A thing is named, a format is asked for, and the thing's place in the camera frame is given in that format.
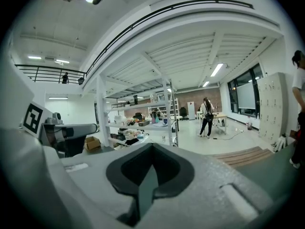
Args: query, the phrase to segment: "white locker cabinet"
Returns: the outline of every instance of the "white locker cabinet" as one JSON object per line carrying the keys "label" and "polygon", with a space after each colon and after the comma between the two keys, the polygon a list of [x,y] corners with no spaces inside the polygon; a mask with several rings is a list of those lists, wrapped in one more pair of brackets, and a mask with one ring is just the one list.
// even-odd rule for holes
{"label": "white locker cabinet", "polygon": [[259,136],[272,144],[285,133],[288,116],[285,75],[275,73],[257,80],[260,97]]}

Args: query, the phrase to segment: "metal shelving unit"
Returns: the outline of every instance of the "metal shelving unit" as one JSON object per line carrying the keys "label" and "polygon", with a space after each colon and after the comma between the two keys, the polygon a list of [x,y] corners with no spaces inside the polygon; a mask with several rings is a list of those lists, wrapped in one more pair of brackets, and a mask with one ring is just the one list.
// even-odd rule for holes
{"label": "metal shelving unit", "polygon": [[[103,135],[103,144],[105,146],[112,146],[113,143],[119,143],[121,145],[126,145],[125,141],[120,141],[114,138],[110,137],[110,127],[115,128],[127,128],[127,129],[134,129],[134,130],[153,130],[153,131],[168,131],[168,137],[169,137],[169,143],[171,146],[178,146],[178,129],[177,129],[177,115],[179,114],[179,111],[177,112],[176,109],[179,109],[178,105],[178,99],[174,99],[174,93],[173,93],[173,87],[171,84],[171,81],[166,79],[164,75],[160,76],[162,80],[162,89],[164,93],[164,101],[160,101],[157,103],[147,103],[147,104],[137,104],[132,106],[126,106],[126,107],[119,107],[119,108],[113,108],[113,109],[107,109],[106,104],[106,91],[105,89],[105,83],[106,83],[106,77],[99,76],[97,78],[97,109],[98,109],[98,118],[100,123],[100,129],[101,134]],[[171,118],[167,118],[167,125],[162,126],[162,122],[159,124],[149,124],[146,126],[138,126],[138,124],[134,124],[131,126],[125,126],[123,124],[117,124],[117,123],[108,123],[108,113],[111,111],[124,111],[124,110],[130,110],[130,109],[138,109],[138,108],[153,108],[153,107],[163,107],[164,113],[167,114],[167,116],[171,116],[174,118],[171,120]],[[175,125],[176,135],[173,136],[172,134],[172,128]],[[143,140],[140,140],[135,143],[143,143],[145,142],[146,138]]]}

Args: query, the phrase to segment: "person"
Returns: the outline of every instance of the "person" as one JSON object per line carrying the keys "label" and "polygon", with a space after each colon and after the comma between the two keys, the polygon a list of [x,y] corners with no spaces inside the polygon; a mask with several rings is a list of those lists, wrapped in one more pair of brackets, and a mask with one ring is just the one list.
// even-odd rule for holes
{"label": "person", "polygon": [[201,127],[200,134],[198,134],[199,137],[202,137],[202,132],[204,131],[206,124],[208,124],[209,125],[209,132],[208,132],[207,138],[208,139],[210,138],[211,131],[212,131],[212,121],[208,122],[205,115],[207,113],[212,113],[213,109],[214,109],[214,107],[211,104],[210,100],[207,97],[205,97],[203,99],[203,103],[201,104],[201,110],[203,112],[203,121],[202,121],[202,127]]}
{"label": "person", "polygon": [[293,64],[296,64],[297,70],[295,72],[294,80],[292,83],[292,91],[295,99],[299,103],[299,116],[298,122],[300,125],[301,135],[298,138],[295,146],[295,152],[289,162],[298,169],[301,166],[301,161],[304,160],[305,148],[305,56],[300,51],[295,51],[292,57]]}
{"label": "person", "polygon": [[67,82],[69,83],[68,72],[62,76],[62,84],[67,84]]}

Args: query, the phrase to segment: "white shirt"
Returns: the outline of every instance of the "white shirt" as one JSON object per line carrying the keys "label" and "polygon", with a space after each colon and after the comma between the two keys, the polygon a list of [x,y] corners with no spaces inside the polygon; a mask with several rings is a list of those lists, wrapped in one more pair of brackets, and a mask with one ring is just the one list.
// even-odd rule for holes
{"label": "white shirt", "polygon": [[202,109],[202,113],[203,113],[203,118],[205,119],[205,114],[206,114],[206,112],[207,112],[207,111],[206,111],[206,108],[207,108],[208,106],[205,108],[204,104],[205,104],[205,103],[201,104],[201,109]]}
{"label": "white shirt", "polygon": [[305,101],[305,70],[298,68],[295,71],[294,81],[292,83],[292,87],[297,87],[301,90],[301,95],[303,100]]}

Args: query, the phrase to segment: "cardboard box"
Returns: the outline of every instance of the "cardboard box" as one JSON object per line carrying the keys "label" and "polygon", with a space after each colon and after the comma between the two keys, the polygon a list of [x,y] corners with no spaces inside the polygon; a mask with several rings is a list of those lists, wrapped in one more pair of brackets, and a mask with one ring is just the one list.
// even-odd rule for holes
{"label": "cardboard box", "polygon": [[98,138],[90,136],[85,140],[85,149],[87,151],[95,151],[101,148],[101,143]]}

